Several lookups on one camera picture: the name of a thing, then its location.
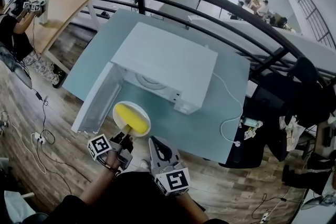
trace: human hand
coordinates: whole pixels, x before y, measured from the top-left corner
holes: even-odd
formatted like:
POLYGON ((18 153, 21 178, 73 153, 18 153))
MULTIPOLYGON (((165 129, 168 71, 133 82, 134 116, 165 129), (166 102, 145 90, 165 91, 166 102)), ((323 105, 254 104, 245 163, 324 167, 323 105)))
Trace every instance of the human hand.
POLYGON ((118 153, 115 151, 109 151, 106 158, 106 164, 111 168, 118 170, 120 161, 118 160, 118 153))

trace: open cabinet door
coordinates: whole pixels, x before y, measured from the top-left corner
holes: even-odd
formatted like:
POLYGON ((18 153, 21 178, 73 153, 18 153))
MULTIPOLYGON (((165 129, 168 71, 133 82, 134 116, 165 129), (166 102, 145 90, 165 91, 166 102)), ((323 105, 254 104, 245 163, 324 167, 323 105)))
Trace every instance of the open cabinet door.
POLYGON ((71 129, 74 132, 97 133, 117 97, 123 81, 120 68, 108 62, 86 97, 71 129))

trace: electrical outlet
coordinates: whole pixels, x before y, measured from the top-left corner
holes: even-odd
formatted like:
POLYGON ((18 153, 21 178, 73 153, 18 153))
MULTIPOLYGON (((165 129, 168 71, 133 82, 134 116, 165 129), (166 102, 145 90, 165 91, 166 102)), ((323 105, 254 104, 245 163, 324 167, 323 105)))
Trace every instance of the electrical outlet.
POLYGON ((39 143, 41 143, 41 141, 43 142, 43 144, 46 143, 46 139, 44 138, 44 136, 40 135, 39 133, 35 132, 35 139, 38 140, 39 143))
POLYGON ((269 216, 269 213, 268 213, 268 212, 264 213, 264 215, 263 215, 263 217, 262 217, 260 223, 265 223, 265 222, 267 222, 268 216, 269 216))

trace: floor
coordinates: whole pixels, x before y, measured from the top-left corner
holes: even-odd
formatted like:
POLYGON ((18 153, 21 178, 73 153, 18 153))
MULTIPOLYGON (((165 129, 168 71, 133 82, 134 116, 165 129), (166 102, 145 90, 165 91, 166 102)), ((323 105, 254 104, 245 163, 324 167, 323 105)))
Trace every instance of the floor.
MULTIPOLYGON (((69 25, 52 46, 52 51, 71 68, 86 43, 94 36, 94 32, 69 25)), ((76 134, 71 131, 75 117, 82 101, 65 89, 54 89, 49 83, 30 70, 33 87, 49 105, 45 107, 46 128, 56 138, 53 145, 46 144, 43 151, 53 159, 66 162, 76 167, 81 173, 92 180, 101 168, 94 162, 87 150, 87 141, 93 134, 76 134)), ((35 92, 26 88, 0 62, 0 111, 7 111, 13 124, 21 134, 12 127, 6 129, 6 135, 0 137, 1 157, 8 157, 13 167, 15 177, 22 182, 27 192, 33 191, 36 196, 33 202, 38 211, 51 212, 62 199, 69 194, 64 181, 56 174, 43 174, 38 169, 34 159, 25 146, 34 151, 30 142, 30 134, 41 132, 44 114, 42 103, 35 97, 35 92)), ((117 133, 117 128, 111 119, 106 119, 103 133, 111 137, 117 133)), ((44 156, 39 148, 41 161, 46 167, 59 173, 68 183, 71 193, 80 195, 88 182, 71 167, 52 162, 44 156)), ((148 158, 148 138, 138 138, 134 141, 133 160, 129 170, 138 167, 143 158, 148 158)), ((262 164, 254 169, 229 169, 212 161, 181 152, 181 156, 189 168, 191 176, 190 194, 200 205, 206 208, 210 218, 226 220, 231 224, 250 224, 255 221, 252 212, 260 205, 264 193, 268 198, 283 197, 300 201, 304 190, 289 188, 281 182, 282 169, 285 163, 300 171, 304 165, 300 158, 301 152, 291 152, 285 162, 278 162, 266 147, 262 164)), ((268 209, 273 209, 279 203, 273 199, 264 203, 254 214, 260 218, 268 209)), ((294 214, 298 204, 280 202, 271 216, 271 224, 285 224, 294 214)))

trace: white cable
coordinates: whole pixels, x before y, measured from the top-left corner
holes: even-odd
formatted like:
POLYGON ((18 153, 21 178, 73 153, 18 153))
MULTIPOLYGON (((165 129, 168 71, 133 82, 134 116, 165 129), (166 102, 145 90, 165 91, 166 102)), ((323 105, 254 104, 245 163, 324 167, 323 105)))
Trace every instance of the white cable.
POLYGON ((242 106, 242 104, 230 93, 230 91, 229 91, 229 89, 227 88, 227 86, 226 86, 226 83, 225 83, 225 81, 219 76, 219 75, 217 75, 217 74, 215 74, 215 73, 213 73, 213 75, 215 76, 215 77, 217 77, 223 84, 224 84, 224 86, 225 86, 225 89, 226 89, 226 91, 228 92, 228 94, 239 104, 239 106, 240 106, 240 109, 241 109, 241 112, 240 112, 240 114, 239 114, 239 116, 237 116, 237 117, 235 117, 235 118, 233 118, 233 119, 229 119, 229 120, 224 120, 222 123, 221 123, 221 125, 220 125, 220 127, 219 127, 219 132, 220 132, 220 134, 222 135, 222 137, 225 139, 225 140, 227 140, 227 141, 229 141, 229 142, 231 142, 231 143, 233 143, 233 144, 235 144, 235 146, 240 146, 240 141, 233 141, 233 140, 231 140, 231 139, 229 139, 229 138, 227 138, 224 134, 223 134, 223 131, 222 131, 222 127, 223 127, 223 125, 225 124, 225 123, 227 123, 227 122, 230 122, 230 121, 235 121, 235 120, 238 120, 238 119, 240 119, 241 118, 241 116, 242 116, 242 114, 243 114, 243 106, 242 106))
MULTIPOLYGON (((7 114, 7 112, 2 111, 2 112, 1 112, 1 116, 2 116, 3 113, 5 113, 6 116, 7 116, 6 121, 8 121, 8 119, 9 119, 11 126, 16 130, 16 132, 17 132, 18 135, 20 136, 20 139, 21 139, 22 144, 23 144, 23 146, 25 147, 25 149, 27 149, 27 150, 29 151, 29 153, 31 153, 31 155, 33 156, 34 161, 35 161, 35 163, 36 163, 38 169, 41 171, 41 173, 46 174, 46 173, 47 173, 47 170, 46 170, 45 166, 40 162, 41 165, 42 165, 42 167, 44 168, 44 171, 43 171, 43 170, 40 168, 40 166, 38 165, 38 163, 37 163, 37 161, 36 161, 35 156, 33 155, 33 153, 26 147, 25 142, 23 142, 22 135, 21 135, 21 133, 19 132, 19 130, 17 129, 17 127, 15 127, 15 126, 13 125, 13 123, 12 123, 12 119, 11 119, 10 115, 7 114)), ((32 142, 32 135, 33 135, 33 134, 30 135, 30 141, 31 141, 31 143, 32 143, 32 146, 33 146, 35 152, 36 152, 36 148, 34 147, 33 142, 32 142)))

